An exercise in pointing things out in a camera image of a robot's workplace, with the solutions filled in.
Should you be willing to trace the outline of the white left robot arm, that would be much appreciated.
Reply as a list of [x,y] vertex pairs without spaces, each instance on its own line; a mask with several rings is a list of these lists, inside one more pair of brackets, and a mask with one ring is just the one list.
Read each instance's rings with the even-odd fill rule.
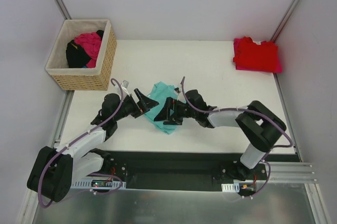
[[60,202],[74,182],[95,172],[99,176],[108,175],[110,156],[97,146],[116,132],[119,120],[128,116],[138,118],[159,105],[139,89],[134,92],[138,101],[125,91],[106,95],[98,114],[84,132],[57,148],[43,147],[28,177],[27,188],[39,198]]

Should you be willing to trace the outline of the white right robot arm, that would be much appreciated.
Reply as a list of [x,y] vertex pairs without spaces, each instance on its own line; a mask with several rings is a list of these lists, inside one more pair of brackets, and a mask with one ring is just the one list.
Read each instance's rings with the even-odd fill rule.
[[165,125],[181,125],[184,118],[193,118],[203,128],[238,127],[250,144],[236,163],[225,168],[225,173],[244,181],[256,172],[257,164],[265,158],[286,130],[285,123],[260,101],[234,111],[221,111],[207,105],[196,89],[185,93],[186,102],[168,97],[163,108],[154,117]]

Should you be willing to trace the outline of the wicker basket with liner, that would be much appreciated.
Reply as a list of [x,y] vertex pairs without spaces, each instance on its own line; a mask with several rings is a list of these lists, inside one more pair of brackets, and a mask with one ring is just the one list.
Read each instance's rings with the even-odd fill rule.
[[[68,42],[82,33],[103,31],[96,67],[70,68],[66,59]],[[58,34],[45,70],[63,90],[107,90],[117,41],[108,19],[67,19]]]

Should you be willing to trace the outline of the teal t shirt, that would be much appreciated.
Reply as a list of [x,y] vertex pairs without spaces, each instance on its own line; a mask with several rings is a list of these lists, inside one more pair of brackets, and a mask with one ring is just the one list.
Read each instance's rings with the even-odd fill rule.
[[148,95],[148,98],[155,100],[158,102],[158,105],[148,111],[144,116],[145,118],[151,122],[158,130],[163,133],[171,134],[173,133],[177,126],[175,125],[165,125],[162,121],[154,121],[154,118],[159,114],[159,112],[164,107],[165,101],[168,97],[177,99],[178,95],[174,90],[174,85],[167,85],[163,82],[158,82],[153,85],[152,91]]

